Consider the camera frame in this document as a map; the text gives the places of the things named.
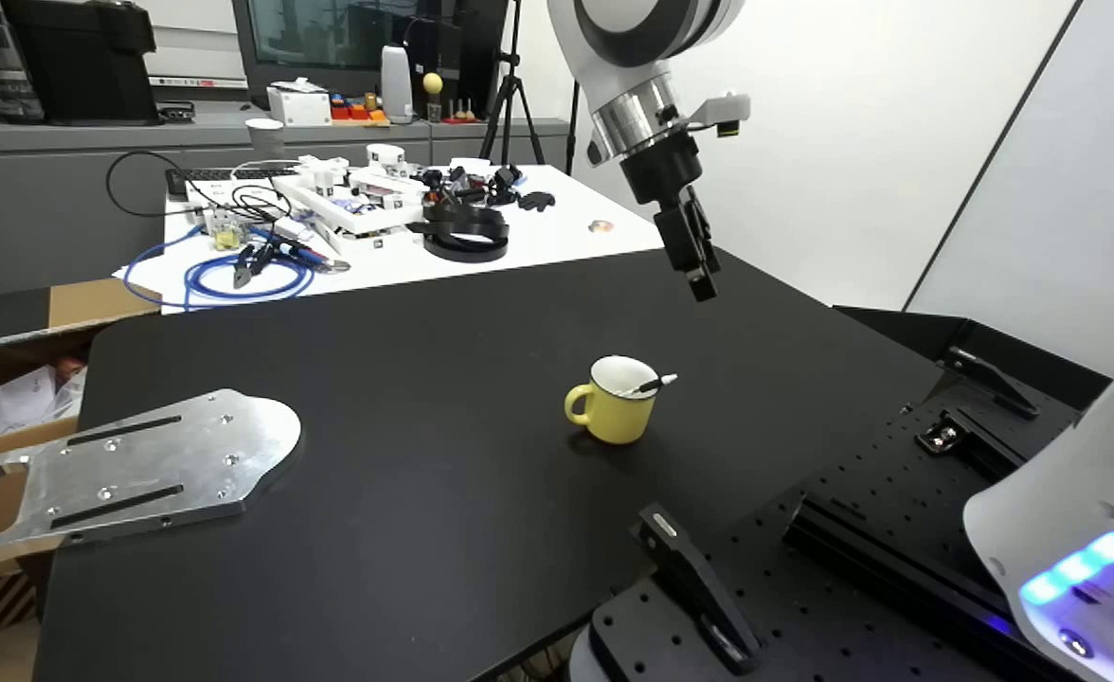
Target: cable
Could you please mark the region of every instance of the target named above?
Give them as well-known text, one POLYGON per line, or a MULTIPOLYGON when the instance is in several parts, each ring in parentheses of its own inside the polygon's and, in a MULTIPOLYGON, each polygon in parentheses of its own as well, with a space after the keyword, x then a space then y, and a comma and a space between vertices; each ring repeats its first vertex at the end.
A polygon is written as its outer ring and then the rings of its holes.
POLYGON ((314 270, 307 270, 301 263, 279 263, 286 270, 297 275, 279 287, 271 287, 271 291, 221 291, 221 287, 209 287, 209 275, 235 270, 235 267, 238 267, 238 259, 211 259, 211 263, 197 263, 195 270, 185 270, 185 276, 183 276, 183 286, 185 286, 183 311, 195 311, 190 297, 211 297, 211 299, 224 299, 224 305, 271 305, 271 299, 297 299, 314 286, 314 270))
POLYGON ((271 305, 271 299, 297 299, 297 297, 303 297, 303 291, 314 286, 314 270, 311 270, 311 267, 279 263, 279 267, 290 267, 290 270, 297 275, 297 276, 292 276, 290 286, 279 286, 279 287, 271 287, 271 291, 221 291, 221 287, 209 287, 209 282, 205 282, 209 275, 215 275, 215 270, 235 270, 235 267, 238 267, 238 259, 228 253, 228 259, 197 263, 197 267, 190 267, 190 270, 183 275, 183 287, 185 287, 183 305, 168 305, 168 299, 156 299, 156 297, 133 287, 133 275, 138 275, 139 263, 148 263, 148 259, 156 259, 156 253, 162 253, 162 251, 176 251, 176 248, 183 248, 183 243, 190 243, 190 240, 197 240, 197 235, 205 235, 205 229, 195 229, 195 233, 185 233, 185 235, 176 240, 176 243, 158 243, 158 248, 138 253, 138 259, 130 263, 130 270, 127 270, 127 287, 130 287, 138 299, 148 299, 148 305, 158 305, 158 306, 201 311, 201 306, 190 306, 195 297, 211 297, 211 299, 224 299, 224 305, 261 305, 261 299, 271 305))
POLYGON ((139 251, 139 253, 127 267, 127 287, 130 287, 138 299, 143 299, 143 305, 158 305, 158 306, 168 306, 158 297, 148 297, 148 291, 133 287, 133 275, 138 275, 139 263, 148 263, 148 259, 156 259, 156 253, 168 253, 168 251, 176 251, 176 248, 183 248, 183 243, 190 243, 190 240, 197 240, 197 235, 205 235, 205 229, 195 229, 195 233, 185 233, 183 240, 171 240, 171 243, 158 243, 158 248, 139 251))
POLYGON ((248 211, 277 211, 277 218, 297 211, 297 206, 279 191, 271 191, 271 187, 235 187, 230 206, 248 210, 248 211))
MULTIPOLYGON (((133 148, 133 152, 120 152, 113 157, 113 165, 105 168, 105 180, 103 180, 103 191, 105 191, 105 200, 127 211, 127 218, 138 218, 138 219, 162 219, 162 218, 185 218, 185 211, 139 211, 139 210, 130 210, 118 195, 113 195, 113 176, 133 165, 133 158, 158 158, 168 165, 171 170, 178 176, 190 176, 190 168, 176 165, 171 157, 162 152, 151 152, 151 148, 133 148)), ((197 199, 205 199, 211 210, 224 210, 215 199, 209 199, 195 180, 183 180, 197 199)))

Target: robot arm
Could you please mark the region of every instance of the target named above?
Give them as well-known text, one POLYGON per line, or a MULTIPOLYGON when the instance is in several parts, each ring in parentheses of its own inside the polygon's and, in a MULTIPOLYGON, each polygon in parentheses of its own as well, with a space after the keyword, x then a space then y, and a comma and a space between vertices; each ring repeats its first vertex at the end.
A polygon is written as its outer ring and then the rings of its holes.
POLYGON ((698 299, 713 299, 715 270, 705 210, 694 195, 701 152, 694 133, 740 133, 747 97, 708 100, 681 115, 662 62, 735 22, 742 0, 548 0, 548 16, 574 78, 595 118, 593 165, 622 158, 641 206, 661 206, 656 225, 666 259, 691 276, 698 299))
POLYGON ((1083 677, 1114 677, 1114 388, 978 494, 962 523, 1027 641, 1083 677))

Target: computer monitor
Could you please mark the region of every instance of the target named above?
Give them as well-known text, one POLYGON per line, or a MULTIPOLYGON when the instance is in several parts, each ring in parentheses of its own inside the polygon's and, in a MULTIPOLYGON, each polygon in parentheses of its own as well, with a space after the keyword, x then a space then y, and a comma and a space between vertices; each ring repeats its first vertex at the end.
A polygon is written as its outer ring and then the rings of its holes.
POLYGON ((442 74, 451 100, 484 109, 508 0, 230 0, 248 83, 266 89, 307 78, 325 91, 378 91, 378 50, 407 47, 415 70, 442 74))

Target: yellow mug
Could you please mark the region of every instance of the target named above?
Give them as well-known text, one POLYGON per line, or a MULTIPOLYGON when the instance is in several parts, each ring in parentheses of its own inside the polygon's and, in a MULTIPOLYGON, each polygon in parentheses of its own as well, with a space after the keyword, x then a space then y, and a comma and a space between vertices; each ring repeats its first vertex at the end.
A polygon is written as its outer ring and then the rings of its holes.
POLYGON ((653 379, 661 373, 634 355, 604 355, 593 367, 593 384, 564 395, 564 416, 604 445, 637 445, 656 414, 656 392, 641 395, 653 379))

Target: white wall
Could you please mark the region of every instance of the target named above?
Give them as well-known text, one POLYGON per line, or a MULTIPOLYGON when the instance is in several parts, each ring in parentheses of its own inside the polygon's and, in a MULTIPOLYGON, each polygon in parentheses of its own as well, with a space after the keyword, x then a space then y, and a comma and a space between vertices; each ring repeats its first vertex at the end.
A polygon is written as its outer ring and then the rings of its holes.
POLYGON ((1114 0, 1088 0, 912 311, 1114 376, 1114 0))
MULTIPOLYGON (((826 305, 903 306, 1070 9, 752 0, 675 64, 685 109, 753 97, 742 136, 705 146, 722 243, 826 305)), ((564 97, 554 37, 527 37, 527 83, 564 97)), ((581 180, 624 199, 619 170, 581 180)))

